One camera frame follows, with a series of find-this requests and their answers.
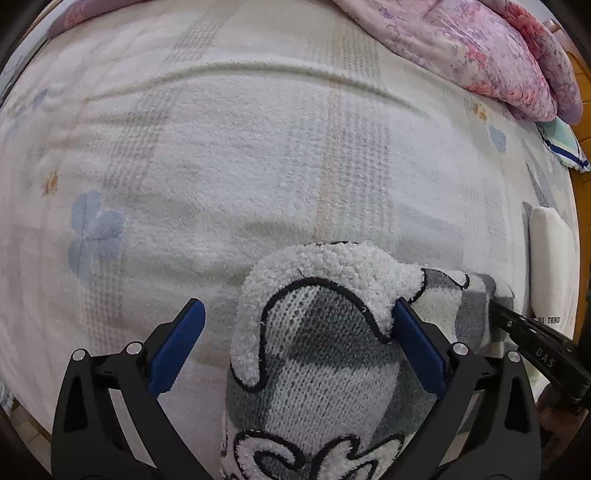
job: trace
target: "bedsheet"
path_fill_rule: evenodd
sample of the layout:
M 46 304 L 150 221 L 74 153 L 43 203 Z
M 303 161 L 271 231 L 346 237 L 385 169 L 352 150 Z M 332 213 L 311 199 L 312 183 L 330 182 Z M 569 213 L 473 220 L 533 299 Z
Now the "bedsheet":
M 197 297 L 206 328 L 160 401 L 216 478 L 239 292 L 261 258 L 369 240 L 489 274 L 526 312 L 531 207 L 556 208 L 578 249 L 569 175 L 534 124 L 327 1 L 163 0 L 67 31 L 0 110 L 0 161 L 10 390 L 50 430 L 71 352 L 118 351 Z

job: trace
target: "metal screw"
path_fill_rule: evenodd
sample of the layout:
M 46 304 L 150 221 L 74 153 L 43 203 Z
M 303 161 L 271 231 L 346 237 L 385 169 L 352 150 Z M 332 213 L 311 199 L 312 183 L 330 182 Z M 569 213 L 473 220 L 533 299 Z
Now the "metal screw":
M 79 362 L 85 356 L 86 356 L 86 352 L 82 348 L 80 348 L 72 354 L 72 360 L 74 360 L 75 362 Z
M 453 351 L 456 352 L 458 355 L 467 355 L 468 354 L 468 347 L 463 343 L 456 343 L 453 346 Z
M 125 351 L 130 355 L 137 355 L 142 351 L 143 345 L 139 342 L 130 343 Z
M 521 355 L 513 350 L 507 354 L 507 357 L 515 364 L 521 362 Z

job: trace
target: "pillow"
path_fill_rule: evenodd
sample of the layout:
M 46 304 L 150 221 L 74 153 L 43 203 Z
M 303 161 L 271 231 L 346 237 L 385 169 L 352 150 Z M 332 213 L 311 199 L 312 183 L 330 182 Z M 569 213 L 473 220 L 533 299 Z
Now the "pillow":
M 530 214 L 531 307 L 536 318 L 556 325 L 566 321 L 572 294 L 574 239 L 553 208 L 535 207 Z
M 539 122 L 538 129 L 545 144 L 562 165 L 579 171 L 591 171 L 570 125 L 556 118 L 553 122 Z

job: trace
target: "wooden furniture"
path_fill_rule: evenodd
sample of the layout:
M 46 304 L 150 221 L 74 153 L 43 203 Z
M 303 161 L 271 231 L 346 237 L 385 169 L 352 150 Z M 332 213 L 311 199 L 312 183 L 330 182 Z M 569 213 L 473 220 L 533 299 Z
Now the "wooden furniture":
M 563 46 L 570 62 L 573 65 L 574 73 L 583 99 L 583 118 L 578 125 L 573 126 L 581 147 L 591 158 L 591 70 L 583 60 L 577 47 L 569 36 L 562 30 L 561 26 L 552 20 L 544 22 L 544 25 L 554 34 Z M 577 217 L 579 218 L 579 239 L 580 239 L 580 280 L 579 280 L 579 303 L 577 307 L 577 319 L 574 330 L 574 339 L 578 340 L 583 327 L 585 308 L 587 305 L 586 293 L 589 288 L 589 268 L 591 266 L 591 172 L 579 173 L 571 169 L 570 178 L 573 183 L 574 201 L 577 206 Z

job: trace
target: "black outline pattern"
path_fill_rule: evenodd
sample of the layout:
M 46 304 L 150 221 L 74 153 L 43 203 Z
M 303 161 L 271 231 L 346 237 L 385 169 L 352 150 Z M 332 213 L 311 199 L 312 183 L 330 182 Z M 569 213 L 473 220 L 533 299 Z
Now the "black outline pattern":
M 250 477 L 244 472 L 244 470 L 242 469 L 242 465 L 240 464 L 240 461 L 238 461 L 238 446 L 243 440 L 247 438 L 264 439 L 278 443 L 279 445 L 283 445 L 284 447 L 286 447 L 294 456 L 295 462 L 291 464 L 288 460 L 286 460 L 286 458 L 273 452 L 266 452 L 260 450 L 253 452 L 252 457 L 257 467 L 259 467 L 261 472 L 269 478 L 272 478 L 274 480 L 281 480 L 280 478 L 273 475 L 262 462 L 263 458 L 265 457 L 274 458 L 275 460 L 281 462 L 287 469 L 291 470 L 292 472 L 297 472 L 298 470 L 301 470 L 302 467 L 306 464 L 306 457 L 304 456 L 304 453 L 295 443 L 291 443 L 285 440 L 284 438 L 279 437 L 279 435 L 260 432 L 258 430 L 243 430 L 242 432 L 237 433 L 234 437 L 234 460 L 236 461 L 236 464 L 238 465 L 238 468 L 240 469 L 240 472 L 242 473 L 242 476 L 245 478 L 245 480 L 249 480 Z
M 464 273 L 464 276 L 466 277 L 466 281 L 464 282 L 464 285 L 460 285 L 457 281 L 455 281 L 453 278 L 451 278 L 443 270 L 438 270 L 436 268 L 422 268 L 421 271 L 423 272 L 423 282 L 421 283 L 421 288 L 408 301 L 409 305 L 412 305 L 413 303 L 415 303 L 419 298 L 421 298 L 421 295 L 423 295 L 423 293 L 425 293 L 425 290 L 427 289 L 427 270 L 430 270 L 432 272 L 442 273 L 447 278 L 449 278 L 456 285 L 456 287 L 458 287 L 460 290 L 466 290 L 470 286 L 470 277 L 468 276 L 467 273 Z
M 222 429 L 223 429 L 223 439 L 222 439 L 222 458 L 225 458 L 226 455 L 228 454 L 228 417 L 226 412 L 224 411 L 223 413 L 223 417 L 222 417 Z
M 298 288 L 303 287 L 325 287 L 328 288 L 345 298 L 347 298 L 364 316 L 369 328 L 371 329 L 374 336 L 382 343 L 388 344 L 392 341 L 392 334 L 385 336 L 380 332 L 377 322 L 375 321 L 374 315 L 369 311 L 369 308 L 363 303 L 363 301 L 355 295 L 353 292 L 348 290 L 347 288 L 339 285 L 338 283 L 333 282 L 332 280 L 328 280 L 326 278 L 321 277 L 307 277 L 302 278 L 301 280 L 294 280 L 288 286 L 283 287 L 277 293 L 275 293 L 271 299 L 265 305 L 265 308 L 262 311 L 261 315 L 261 332 L 259 337 L 259 380 L 253 386 L 248 386 L 238 378 L 236 372 L 234 371 L 234 366 L 230 362 L 230 370 L 232 371 L 232 376 L 238 385 L 240 385 L 244 390 L 250 393 L 260 392 L 269 380 L 268 373 L 266 369 L 266 361 L 265 361 L 265 347 L 266 347 L 266 334 L 267 334 L 267 318 L 269 316 L 269 312 L 275 306 L 277 302 L 282 300 L 287 296 L 287 294 L 291 293 Z
M 320 473 L 320 467 L 322 466 L 322 462 L 326 458 L 326 455 L 328 455 L 328 453 L 330 451 L 332 451 L 339 443 L 343 443 L 345 441 L 349 442 L 350 451 L 347 454 L 347 460 L 353 461 L 353 460 L 359 460 L 360 458 L 376 451 L 378 448 L 380 448 L 381 446 L 385 445 L 388 442 L 391 442 L 392 440 L 398 440 L 400 442 L 400 448 L 398 449 L 398 453 L 392 459 L 392 463 L 394 463 L 396 461 L 396 458 L 398 458 L 398 455 L 400 455 L 400 452 L 402 451 L 402 447 L 404 446 L 404 435 L 401 433 L 387 437 L 385 440 L 377 443 L 376 445 L 374 445 L 370 449 L 368 449 L 364 452 L 361 452 L 361 453 L 357 453 L 359 450 L 359 445 L 361 444 L 361 439 L 357 435 L 343 435 L 341 437 L 337 437 L 334 440 L 331 440 L 329 443 L 327 443 L 322 448 L 322 450 L 316 454 L 316 456 L 314 457 L 314 460 L 312 460 L 312 470 L 310 472 L 310 480 L 316 480 L 318 478 L 318 474 Z M 356 472 L 358 472 L 362 468 L 366 467 L 367 465 L 371 465 L 371 470 L 369 471 L 369 475 L 367 477 L 367 480 L 372 480 L 374 473 L 377 470 L 378 465 L 379 465 L 379 460 L 377 460 L 377 459 L 368 460 L 367 462 L 362 463 L 357 468 L 348 472 L 344 477 L 341 477 L 339 480 L 346 480 L 346 479 L 350 478 L 352 475 L 354 475 Z
M 223 467 L 221 467 L 222 470 L 222 480 L 240 480 L 237 476 L 237 474 L 235 473 L 230 473 L 230 475 L 228 475 L 228 473 L 224 470 Z

